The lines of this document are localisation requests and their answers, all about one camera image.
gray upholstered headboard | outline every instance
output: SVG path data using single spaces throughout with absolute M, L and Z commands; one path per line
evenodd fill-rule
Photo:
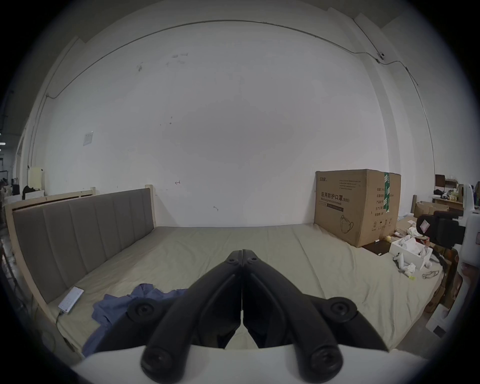
M 154 228 L 148 188 L 32 206 L 14 211 L 13 219 L 47 303 Z

beige bed sheet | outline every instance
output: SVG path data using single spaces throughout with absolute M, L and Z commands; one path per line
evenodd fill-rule
M 123 296 L 141 283 L 163 292 L 188 288 L 234 250 L 251 249 L 306 294 L 351 299 L 394 348 L 421 316 L 442 273 L 411 280 L 398 272 L 392 255 L 354 248 L 316 224 L 257 228 L 157 227 L 103 263 L 76 286 L 85 290 L 71 312 L 59 318 L 62 334 L 81 350 L 98 327 L 92 305 L 108 293 Z M 52 313 L 62 297 L 49 304 Z M 238 348 L 255 348 L 245 328 L 234 336 Z

black bag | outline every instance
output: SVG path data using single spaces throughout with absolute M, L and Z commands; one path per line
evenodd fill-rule
M 35 191 L 36 191 L 35 188 L 30 188 L 28 185 L 25 186 L 24 191 L 23 191 L 23 193 L 22 193 L 22 200 L 25 200 L 25 194 L 26 194 L 26 193 L 35 192 Z
M 12 179 L 12 195 L 20 194 L 20 185 L 18 184 L 18 178 Z

wall plate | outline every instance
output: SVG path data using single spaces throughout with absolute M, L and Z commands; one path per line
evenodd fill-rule
M 84 137 L 84 145 L 90 144 L 93 138 L 93 131 L 86 133 Z

blue cloth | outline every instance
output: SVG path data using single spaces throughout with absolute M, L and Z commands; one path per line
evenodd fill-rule
M 175 289 L 168 293 L 163 293 L 161 290 L 153 288 L 152 284 L 140 284 L 127 296 L 115 297 L 105 295 L 103 300 L 93 305 L 92 319 L 99 323 L 100 327 L 98 327 L 85 342 L 82 347 L 83 355 L 87 357 L 95 352 L 103 336 L 109 331 L 112 325 L 125 314 L 132 300 L 153 299 L 161 301 L 181 296 L 185 292 L 186 289 Z

